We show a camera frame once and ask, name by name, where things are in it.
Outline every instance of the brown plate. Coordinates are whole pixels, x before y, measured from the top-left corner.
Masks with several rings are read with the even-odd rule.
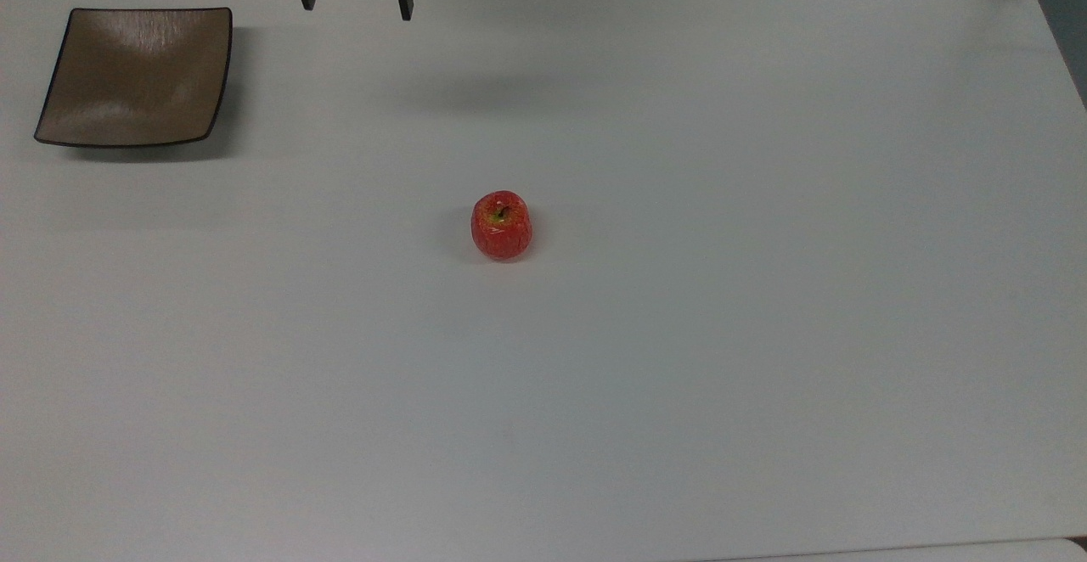
[[[204,139],[230,65],[230,9],[74,9],[34,139],[126,148]]]

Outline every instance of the white table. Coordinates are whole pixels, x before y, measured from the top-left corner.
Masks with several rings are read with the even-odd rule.
[[[0,0],[0,557],[1087,533],[1087,114],[1035,0],[495,1]],[[212,137],[33,141],[74,5],[229,5]]]

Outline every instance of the red apple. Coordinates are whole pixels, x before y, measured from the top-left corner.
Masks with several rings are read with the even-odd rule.
[[[493,191],[472,210],[472,239],[496,261],[513,259],[533,240],[533,223],[525,200],[513,191]]]

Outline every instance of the square plate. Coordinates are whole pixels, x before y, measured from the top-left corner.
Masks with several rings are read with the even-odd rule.
[[[230,9],[74,9],[34,137],[127,148],[210,135],[230,63]]]

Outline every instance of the apple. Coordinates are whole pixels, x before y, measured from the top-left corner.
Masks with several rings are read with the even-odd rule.
[[[528,205],[513,191],[493,191],[472,209],[472,239],[496,261],[513,259],[533,240]]]

